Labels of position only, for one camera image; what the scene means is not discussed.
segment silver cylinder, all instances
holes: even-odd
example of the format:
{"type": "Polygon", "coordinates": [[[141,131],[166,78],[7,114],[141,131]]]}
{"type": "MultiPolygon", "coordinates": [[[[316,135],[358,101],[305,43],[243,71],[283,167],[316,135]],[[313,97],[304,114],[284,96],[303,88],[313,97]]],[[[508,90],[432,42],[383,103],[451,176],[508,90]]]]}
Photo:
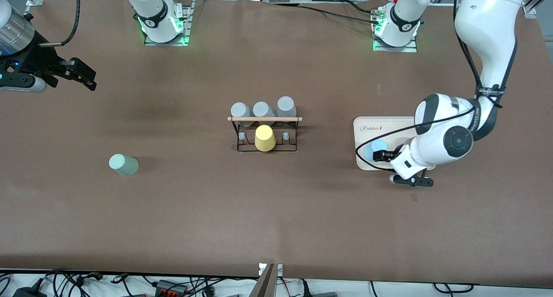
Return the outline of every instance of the silver cylinder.
{"type": "Polygon", "coordinates": [[[34,33],[31,23],[12,8],[10,19],[0,28],[0,55],[21,51],[33,40],[34,33]]]}

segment black round joint cap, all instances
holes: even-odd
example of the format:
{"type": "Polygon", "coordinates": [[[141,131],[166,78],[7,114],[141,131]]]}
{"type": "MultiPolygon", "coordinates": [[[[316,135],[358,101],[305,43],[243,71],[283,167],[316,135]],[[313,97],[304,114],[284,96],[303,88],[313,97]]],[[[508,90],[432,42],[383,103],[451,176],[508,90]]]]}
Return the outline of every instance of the black round joint cap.
{"type": "Polygon", "coordinates": [[[444,147],[451,157],[464,156],[472,148],[472,133],[462,126],[453,126],[444,134],[444,147]]]}

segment white tray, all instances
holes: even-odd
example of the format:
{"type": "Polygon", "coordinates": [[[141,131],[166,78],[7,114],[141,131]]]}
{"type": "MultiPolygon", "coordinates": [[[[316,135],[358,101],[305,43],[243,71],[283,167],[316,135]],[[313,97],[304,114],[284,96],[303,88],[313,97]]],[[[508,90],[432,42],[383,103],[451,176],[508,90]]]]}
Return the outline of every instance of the white tray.
{"type": "MultiPolygon", "coordinates": [[[[386,134],[393,130],[405,128],[413,125],[413,117],[358,117],[353,122],[353,135],[355,136],[355,148],[367,140],[373,139],[382,134],[386,134]]],[[[405,130],[396,134],[392,134],[382,138],[388,144],[388,150],[393,151],[395,148],[416,136],[415,129],[405,130]]],[[[363,148],[359,149],[359,154],[363,155],[363,148]]],[[[364,171],[377,171],[371,165],[361,161],[356,156],[357,166],[364,171]]],[[[376,167],[391,169],[391,164],[387,162],[371,162],[376,167]]]]}

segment brown tabletop surface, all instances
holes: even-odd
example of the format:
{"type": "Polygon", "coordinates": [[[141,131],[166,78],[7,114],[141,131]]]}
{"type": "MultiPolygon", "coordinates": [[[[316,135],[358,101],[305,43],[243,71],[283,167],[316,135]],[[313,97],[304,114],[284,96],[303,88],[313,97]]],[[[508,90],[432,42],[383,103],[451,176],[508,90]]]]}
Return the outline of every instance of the brown tabletop surface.
{"type": "MultiPolygon", "coordinates": [[[[45,0],[33,23],[61,41],[74,5],[45,0]]],[[[372,51],[366,23],[246,0],[207,2],[188,47],[143,46],[126,0],[81,11],[58,53],[97,90],[0,93],[1,267],[553,285],[553,69],[535,19],[519,15],[495,130],[413,189],[357,167],[353,120],[472,97],[450,6],[427,9],[416,54],[372,51]],[[237,153],[231,105],[284,95],[298,151],[237,153]],[[115,153],[139,173],[109,169],[115,153]]]]}

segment yellow cup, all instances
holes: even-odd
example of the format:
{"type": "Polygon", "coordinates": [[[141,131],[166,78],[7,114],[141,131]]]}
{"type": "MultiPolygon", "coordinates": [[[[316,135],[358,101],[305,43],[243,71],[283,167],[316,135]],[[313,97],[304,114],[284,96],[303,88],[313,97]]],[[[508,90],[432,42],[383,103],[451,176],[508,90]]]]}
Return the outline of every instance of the yellow cup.
{"type": "Polygon", "coordinates": [[[255,130],[255,147],[261,152],[268,152],[275,147],[277,140],[270,126],[263,124],[255,130]]]}

